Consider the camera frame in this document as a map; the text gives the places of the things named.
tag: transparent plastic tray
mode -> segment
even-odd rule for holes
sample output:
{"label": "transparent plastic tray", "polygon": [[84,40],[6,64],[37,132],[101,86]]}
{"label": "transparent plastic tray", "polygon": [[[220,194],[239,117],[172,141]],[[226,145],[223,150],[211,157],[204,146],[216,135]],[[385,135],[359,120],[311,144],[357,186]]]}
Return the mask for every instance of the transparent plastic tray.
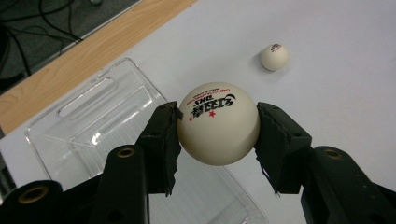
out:
{"label": "transparent plastic tray", "polygon": [[[130,59],[82,83],[38,116],[26,138],[42,167],[64,189],[102,173],[111,149],[134,144],[158,105],[159,91]],[[182,150],[173,194],[150,195],[151,223],[266,223],[223,167]]]}

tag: wooden edge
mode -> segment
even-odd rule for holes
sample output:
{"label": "wooden edge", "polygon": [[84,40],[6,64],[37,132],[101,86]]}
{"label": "wooden edge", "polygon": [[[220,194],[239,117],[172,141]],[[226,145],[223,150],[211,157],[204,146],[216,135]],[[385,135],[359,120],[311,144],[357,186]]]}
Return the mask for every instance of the wooden edge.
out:
{"label": "wooden edge", "polygon": [[196,0],[143,0],[0,95],[3,132],[12,132],[194,2]]}

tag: floor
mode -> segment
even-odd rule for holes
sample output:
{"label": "floor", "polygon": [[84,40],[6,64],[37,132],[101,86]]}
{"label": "floor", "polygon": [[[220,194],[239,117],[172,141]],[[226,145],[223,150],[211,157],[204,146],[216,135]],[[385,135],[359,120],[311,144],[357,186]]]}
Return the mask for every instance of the floor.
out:
{"label": "floor", "polygon": [[0,45],[8,45],[0,50],[0,94],[139,0],[94,2],[101,0],[0,0],[0,33],[7,33]]}

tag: white ping pong ball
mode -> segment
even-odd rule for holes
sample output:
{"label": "white ping pong ball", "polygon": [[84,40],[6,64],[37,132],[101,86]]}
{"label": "white ping pong ball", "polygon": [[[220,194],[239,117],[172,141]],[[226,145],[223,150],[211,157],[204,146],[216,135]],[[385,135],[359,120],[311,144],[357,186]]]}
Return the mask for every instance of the white ping pong ball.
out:
{"label": "white ping pong ball", "polygon": [[282,45],[270,45],[262,51],[262,65],[270,71],[284,67],[288,60],[289,52]]}
{"label": "white ping pong ball", "polygon": [[211,82],[191,91],[181,102],[177,120],[181,145],[196,160],[228,165],[245,157],[256,144],[259,112],[235,85]]}

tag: cable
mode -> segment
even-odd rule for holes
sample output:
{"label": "cable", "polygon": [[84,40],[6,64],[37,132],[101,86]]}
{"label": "cable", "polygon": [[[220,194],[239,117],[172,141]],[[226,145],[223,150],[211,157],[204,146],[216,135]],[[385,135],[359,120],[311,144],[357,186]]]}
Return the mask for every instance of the cable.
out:
{"label": "cable", "polygon": [[65,30],[62,30],[62,29],[56,27],[55,25],[53,25],[52,23],[50,23],[50,21],[46,18],[45,14],[44,14],[44,12],[43,12],[43,8],[42,8],[42,7],[43,7],[43,0],[39,0],[39,1],[38,1],[38,10],[39,10],[39,12],[40,12],[40,16],[43,18],[43,20],[44,20],[50,27],[52,27],[53,29],[55,29],[55,30],[57,30],[57,31],[59,31],[59,32],[65,34],[65,35],[70,35],[70,36],[72,36],[73,38],[76,39],[77,43],[79,43],[79,42],[82,41],[82,39],[81,39],[80,37],[78,37],[78,36],[76,36],[76,35],[73,35],[72,33],[69,33],[69,32],[67,32],[67,31],[65,31]]}
{"label": "cable", "polygon": [[[36,33],[36,32],[29,32],[29,31],[27,31],[27,29],[30,29],[30,28],[37,28],[37,29],[40,29],[40,30],[42,30],[42,31],[44,32],[44,34],[40,34],[40,33]],[[58,40],[58,41],[61,43],[61,46],[60,46],[60,48],[59,48],[59,54],[58,54],[58,56],[61,56],[62,53],[63,53],[63,51],[64,51],[64,40],[67,40],[67,41],[70,41],[70,42],[75,42],[74,39],[69,39],[69,38],[67,38],[67,37],[58,36],[58,35],[50,35],[50,34],[48,33],[48,31],[47,31],[44,27],[41,27],[41,26],[38,26],[38,25],[28,26],[28,27],[24,28],[23,30],[17,30],[17,29],[15,29],[15,28],[11,28],[11,27],[8,27],[8,29],[13,30],[13,31],[16,31],[16,32],[18,32],[18,33],[23,33],[23,34],[28,34],[28,35],[43,35],[43,36],[47,36],[47,37],[53,38],[53,39],[55,39],[55,40]]]}
{"label": "cable", "polygon": [[12,33],[10,30],[8,30],[7,27],[5,27],[3,25],[1,25],[1,26],[6,30],[6,32],[11,36],[11,38],[14,39],[15,44],[17,44],[18,50],[20,51],[20,54],[21,54],[21,57],[22,57],[23,66],[25,67],[26,73],[27,73],[28,76],[31,76],[32,75],[32,71],[30,70],[29,63],[27,62],[26,55],[25,55],[25,53],[24,53],[24,51],[23,51],[23,49],[21,47],[20,41],[14,35],[14,33]]}
{"label": "cable", "polygon": [[69,27],[69,33],[73,34],[73,31],[72,31],[72,5],[71,4],[69,4],[68,9],[69,9],[69,15],[68,15],[69,17],[67,18],[67,25]]}
{"label": "cable", "polygon": [[[38,26],[38,25],[33,25],[33,26],[25,27],[23,30],[18,30],[18,29],[15,29],[15,28],[12,28],[12,27],[8,27],[8,26],[6,26],[6,27],[7,27],[9,30],[16,31],[16,32],[18,32],[18,33],[24,33],[24,34],[28,34],[28,35],[45,35],[45,36],[52,37],[52,38],[56,38],[56,39],[63,39],[63,40],[68,40],[68,41],[70,41],[70,42],[75,42],[74,39],[70,39],[70,38],[67,38],[67,37],[63,37],[63,36],[59,36],[59,35],[50,35],[50,34],[48,33],[48,31],[47,31],[44,27]],[[40,33],[36,33],[36,32],[29,32],[29,31],[27,31],[27,29],[30,29],[30,28],[38,28],[38,29],[44,31],[44,34],[40,34]]]}
{"label": "cable", "polygon": [[9,53],[9,37],[7,30],[0,25],[0,72]]}
{"label": "cable", "polygon": [[[65,8],[69,7],[69,5],[72,4],[72,2],[74,2],[74,0],[69,1],[67,4],[65,4],[65,5],[62,6],[62,7],[53,9],[53,10],[48,11],[48,12],[43,12],[43,14],[44,14],[44,15],[49,15],[49,14],[52,14],[52,13],[55,13],[55,12],[62,11],[62,10],[64,10]],[[39,17],[39,16],[41,16],[41,14],[34,14],[34,15],[30,15],[30,16],[24,16],[24,17],[12,18],[12,19],[4,19],[4,20],[1,20],[1,19],[0,19],[0,21],[1,21],[1,22],[23,21],[23,20],[32,19],[32,18],[34,18],[34,17]]]}
{"label": "cable", "polygon": [[7,10],[9,10],[10,8],[14,7],[15,5],[17,5],[21,0],[16,0],[15,2],[11,3],[9,6],[4,7],[2,9],[0,9],[0,13],[3,13]]}

